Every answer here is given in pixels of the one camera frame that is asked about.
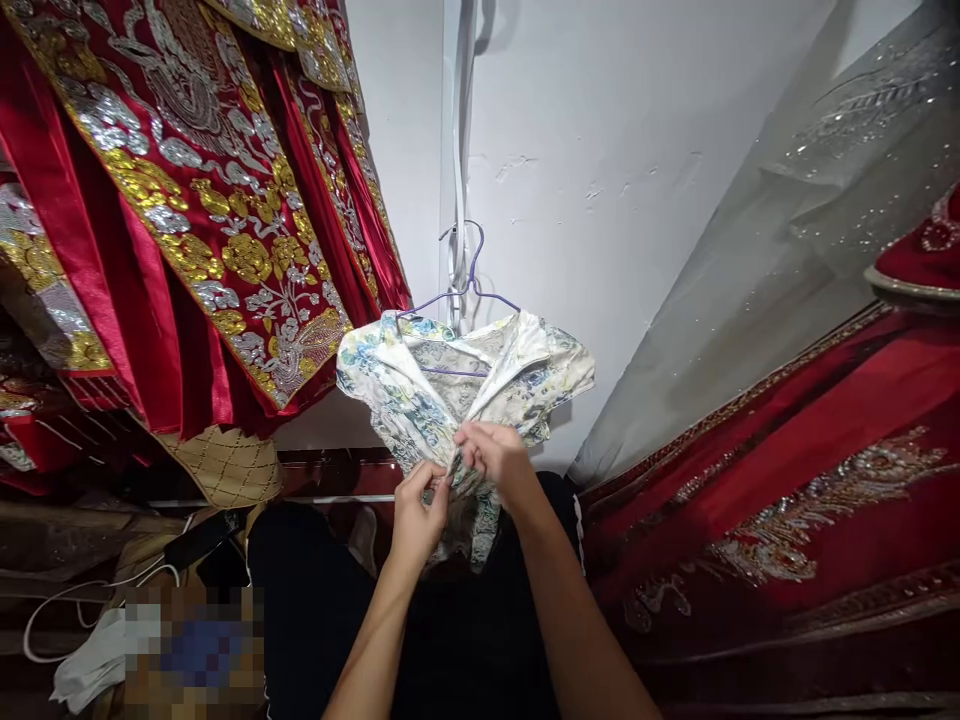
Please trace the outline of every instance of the purple wire hanger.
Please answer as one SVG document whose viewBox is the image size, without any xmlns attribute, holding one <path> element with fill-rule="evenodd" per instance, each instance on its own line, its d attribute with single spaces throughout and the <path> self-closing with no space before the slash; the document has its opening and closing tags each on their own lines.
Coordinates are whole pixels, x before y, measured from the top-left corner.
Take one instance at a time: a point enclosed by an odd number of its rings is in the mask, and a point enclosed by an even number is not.
<svg viewBox="0 0 960 720">
<path fill-rule="evenodd" d="M 474 220 L 464 220 L 464 223 L 469 223 L 470 225 L 473 225 L 475 228 L 477 228 L 477 231 L 480 233 L 480 243 L 477 245 L 477 251 L 473 254 L 473 260 L 470 261 L 470 274 L 467 276 L 467 284 L 466 284 L 466 287 L 464 287 L 463 290 L 461 290 L 460 292 L 446 292 L 446 293 L 441 293 L 440 295 L 437 295 L 437 296 L 436 296 L 435 298 L 433 298 L 432 300 L 428 300 L 428 301 L 425 302 L 423 305 L 419 305 L 419 306 L 417 306 L 417 307 L 415 307 L 415 308 L 413 308 L 413 309 L 411 309 L 411 310 L 404 310 L 403 312 L 397 313 L 397 317 L 398 317 L 398 318 L 401 318 L 401 317 L 403 317 L 404 315 L 410 315 L 410 314 L 412 314 L 412 313 L 418 313 L 418 312 L 420 312 L 421 310 L 423 310 L 425 307 L 427 307 L 428 305 L 433 305 L 433 303 L 435 303 L 437 300 L 442 300 L 442 299 L 445 298 L 445 297 L 463 297 L 464 295 L 467 294 L 467 291 L 468 291 L 470 288 L 473 288 L 473 292 L 477 295 L 477 297 L 488 297 L 488 298 L 493 298 L 494 300 L 499 300 L 500 302 L 509 305 L 510 307 L 512 307 L 512 308 L 513 308 L 514 310 L 516 310 L 517 312 L 520 312 L 520 308 L 517 307 L 516 305 L 514 305 L 514 304 L 513 304 L 512 302 L 510 302 L 509 300 L 507 300 L 505 297 L 502 297 L 502 296 L 500 296 L 500 295 L 497 295 L 496 293 L 480 292 L 480 285 L 479 285 L 479 283 L 477 282 L 476 271 L 477 271 L 477 258 L 480 257 L 480 251 L 483 250 L 483 239 L 484 239 L 484 236 L 483 236 L 483 228 L 480 227 L 480 223 L 478 223 L 478 222 L 476 222 L 476 221 L 474 221 Z M 443 233 L 443 235 L 441 235 L 441 236 L 437 239 L 437 241 L 438 241 L 438 242 L 442 242 L 443 239 L 444 239 L 445 237 L 447 237 L 447 235 L 449 235 L 451 232 L 454 233 L 454 234 L 457 232 L 457 226 L 456 226 L 456 225 L 453 225 L 452 227 L 450 227 L 449 229 L 447 229 L 447 230 Z M 425 371 L 425 372 L 442 373 L 442 374 L 444 374 L 444 375 L 469 375 L 469 376 L 471 376 L 471 377 L 486 377 L 486 376 L 487 376 L 487 373 L 456 372 L 456 371 L 454 371 L 454 370 L 442 370 L 441 368 L 420 368 L 420 369 L 423 370 L 423 371 Z"/>
</svg>

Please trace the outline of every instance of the power cord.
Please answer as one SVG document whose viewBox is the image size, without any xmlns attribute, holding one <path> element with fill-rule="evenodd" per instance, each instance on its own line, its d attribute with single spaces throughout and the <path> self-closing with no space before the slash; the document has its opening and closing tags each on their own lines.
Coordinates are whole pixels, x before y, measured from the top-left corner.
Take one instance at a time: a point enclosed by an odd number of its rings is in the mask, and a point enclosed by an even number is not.
<svg viewBox="0 0 960 720">
<path fill-rule="evenodd" d="M 181 535 L 183 535 L 183 533 L 185 533 L 187 530 L 190 529 L 190 525 L 192 522 L 193 522 L 193 515 L 187 518 L 187 522 L 183 526 L 183 531 L 180 533 Z M 68 657 L 73 655 L 73 653 L 71 652 L 71 653 L 67 653 L 66 655 L 61 655 L 59 657 L 40 657 L 39 655 L 34 653 L 33 650 L 30 648 L 30 631 L 33 629 L 33 623 L 37 619 L 37 615 L 40 614 L 40 611 L 43 610 L 43 608 L 48 603 L 53 602 L 54 600 L 57 600 L 63 597 L 64 595 L 72 593 L 74 590 L 79 590 L 80 588 L 91 587 L 91 586 L 105 587 L 105 588 L 120 587 L 121 585 L 127 585 L 128 583 L 132 583 L 134 580 L 139 580 L 140 578 L 143 578 L 135 586 L 135 587 L 140 587 L 144 585 L 150 578 L 152 578 L 154 575 L 156 575 L 162 570 L 169 570 L 170 573 L 173 575 L 173 580 L 177 584 L 177 587 L 180 587 L 180 573 L 177 572 L 177 569 L 173 565 L 170 565 L 168 563 L 164 563 L 163 565 L 161 565 L 160 563 L 162 561 L 163 561 L 163 554 L 161 553 L 161 555 L 156 560 L 154 560 L 149 567 L 141 570 L 136 575 L 134 575 L 131 578 L 127 578 L 126 580 L 121 580 L 120 582 L 115 582 L 115 583 L 108 583 L 106 580 L 89 580 L 87 582 L 80 583 L 79 585 L 74 585 L 73 587 L 69 587 L 66 590 L 61 590 L 57 594 L 51 595 L 50 597 L 48 597 L 46 600 L 40 603 L 40 605 L 37 606 L 37 609 L 33 611 L 33 614 L 30 616 L 30 619 L 27 620 L 27 626 L 23 630 L 23 654 L 27 656 L 28 660 L 31 660 L 32 662 L 38 663 L 40 665 L 61 662 L 62 660 L 66 660 Z M 93 623 L 87 623 L 87 621 L 83 619 L 83 611 L 80 609 L 80 601 L 77 600 L 76 603 L 77 603 L 77 619 L 80 621 L 80 625 L 86 630 L 90 630 L 91 628 L 96 627 L 97 622 L 99 622 L 99 618 L 95 620 Z"/>
</svg>

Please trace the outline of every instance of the blue and white floral fabric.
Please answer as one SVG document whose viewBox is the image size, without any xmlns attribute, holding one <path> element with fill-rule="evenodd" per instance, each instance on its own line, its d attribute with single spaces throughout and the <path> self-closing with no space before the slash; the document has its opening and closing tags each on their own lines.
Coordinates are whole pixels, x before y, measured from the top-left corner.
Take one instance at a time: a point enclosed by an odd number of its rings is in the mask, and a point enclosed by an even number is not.
<svg viewBox="0 0 960 720">
<path fill-rule="evenodd" d="M 479 420 L 514 426 L 527 446 L 541 443 L 550 411 L 592 388 L 593 374 L 586 348 L 523 310 L 459 338 L 434 320 L 388 310 L 347 333 L 337 356 L 337 386 L 370 407 L 370 424 L 404 472 L 424 459 L 447 467 L 450 516 L 433 562 L 460 553 L 476 572 L 490 554 L 500 499 L 462 465 L 454 433 Z"/>
</svg>

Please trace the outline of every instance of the red hat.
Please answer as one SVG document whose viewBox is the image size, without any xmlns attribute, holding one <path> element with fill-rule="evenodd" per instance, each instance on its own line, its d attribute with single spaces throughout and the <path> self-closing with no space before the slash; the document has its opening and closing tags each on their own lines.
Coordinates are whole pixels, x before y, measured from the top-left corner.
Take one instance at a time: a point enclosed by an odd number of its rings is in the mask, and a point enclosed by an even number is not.
<svg viewBox="0 0 960 720">
<path fill-rule="evenodd" d="M 960 303 L 960 184 L 933 206 L 930 217 L 892 243 L 864 272 L 890 295 Z"/>
</svg>

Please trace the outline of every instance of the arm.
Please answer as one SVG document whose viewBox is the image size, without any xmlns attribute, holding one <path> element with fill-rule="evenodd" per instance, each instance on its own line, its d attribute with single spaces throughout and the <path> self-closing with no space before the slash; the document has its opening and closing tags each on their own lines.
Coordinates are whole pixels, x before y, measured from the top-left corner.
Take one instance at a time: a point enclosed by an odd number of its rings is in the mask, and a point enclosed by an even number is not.
<svg viewBox="0 0 960 720">
<path fill-rule="evenodd" d="M 450 483 L 443 474 L 439 465 L 421 462 L 397 486 L 390 555 L 324 720 L 390 717 L 407 608 L 420 571 L 447 524 Z M 434 487 L 435 494 L 433 503 L 426 507 L 421 497 L 428 485 Z"/>
<path fill-rule="evenodd" d="M 467 465 L 497 485 L 517 526 L 564 720 L 659 718 L 593 599 L 520 436 L 513 428 L 468 423 L 457 441 Z"/>
</svg>

